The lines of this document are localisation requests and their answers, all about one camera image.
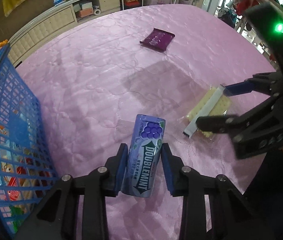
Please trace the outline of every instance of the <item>cardboard box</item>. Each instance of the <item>cardboard box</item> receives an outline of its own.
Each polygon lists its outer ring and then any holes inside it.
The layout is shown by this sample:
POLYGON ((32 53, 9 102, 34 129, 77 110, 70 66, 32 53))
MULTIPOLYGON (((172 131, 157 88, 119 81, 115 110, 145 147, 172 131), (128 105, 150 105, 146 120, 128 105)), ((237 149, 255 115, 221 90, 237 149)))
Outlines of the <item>cardboard box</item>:
POLYGON ((86 17, 88 15, 91 15, 94 13, 94 10, 93 8, 88 8, 88 9, 85 9, 85 10, 80 10, 77 15, 78 17, 82 18, 82 17, 86 17))

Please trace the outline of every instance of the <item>pink quilted fabric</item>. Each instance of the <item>pink quilted fabric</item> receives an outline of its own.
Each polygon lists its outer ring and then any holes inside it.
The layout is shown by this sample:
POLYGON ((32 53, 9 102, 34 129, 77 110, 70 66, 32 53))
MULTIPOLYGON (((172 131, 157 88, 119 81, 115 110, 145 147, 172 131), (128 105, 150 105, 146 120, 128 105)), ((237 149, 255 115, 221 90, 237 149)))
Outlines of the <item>pink quilted fabric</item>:
MULTIPOLYGON (((120 11, 69 30, 17 68, 41 102, 51 156, 60 175, 88 174, 130 144, 137 114, 166 119, 164 141, 201 174, 225 174, 243 192, 263 156, 237 161, 226 135, 182 135, 182 117, 211 85, 232 84, 274 71, 240 34, 189 5, 120 11), (153 28, 176 35, 164 53, 139 44, 153 28)), ((265 99, 233 97, 243 113, 265 99)), ((159 169, 149 199, 107 198, 111 239, 178 239, 182 198, 167 191, 159 169)), ((210 215, 207 215, 208 227, 210 215)))

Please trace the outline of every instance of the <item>grape graphic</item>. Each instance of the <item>grape graphic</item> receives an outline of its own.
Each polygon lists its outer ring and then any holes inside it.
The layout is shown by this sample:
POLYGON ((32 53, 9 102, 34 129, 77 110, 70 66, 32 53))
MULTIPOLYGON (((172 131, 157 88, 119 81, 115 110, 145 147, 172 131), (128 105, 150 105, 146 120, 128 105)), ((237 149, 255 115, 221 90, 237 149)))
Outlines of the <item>grape graphic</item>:
POLYGON ((142 136, 143 138, 147 138, 147 135, 148 135, 148 134, 147 134, 146 132, 142 132, 142 133, 141 133, 141 136, 142 136))
POLYGON ((148 122, 144 131, 141 133, 142 138, 146 139, 159 139, 160 134, 163 132, 163 128, 160 127, 159 123, 148 122))

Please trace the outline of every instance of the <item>purple candy package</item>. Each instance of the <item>purple candy package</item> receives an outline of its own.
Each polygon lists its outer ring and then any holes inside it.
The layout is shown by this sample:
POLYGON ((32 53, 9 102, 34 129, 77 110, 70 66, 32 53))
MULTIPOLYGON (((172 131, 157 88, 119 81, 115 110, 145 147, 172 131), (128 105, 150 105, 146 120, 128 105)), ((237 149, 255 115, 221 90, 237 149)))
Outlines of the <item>purple candy package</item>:
POLYGON ((154 28, 151 34, 145 40, 140 41, 140 43, 151 49, 165 51, 174 37, 175 34, 154 28))

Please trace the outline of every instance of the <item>white box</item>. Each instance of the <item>white box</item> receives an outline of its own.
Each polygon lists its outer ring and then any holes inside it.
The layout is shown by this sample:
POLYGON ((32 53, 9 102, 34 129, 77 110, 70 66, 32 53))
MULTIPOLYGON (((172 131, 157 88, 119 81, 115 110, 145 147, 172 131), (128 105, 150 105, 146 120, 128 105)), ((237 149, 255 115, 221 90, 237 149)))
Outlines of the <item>white box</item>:
POLYGON ((82 10, 92 8, 92 2, 82 3, 80 6, 81 6, 82 10))

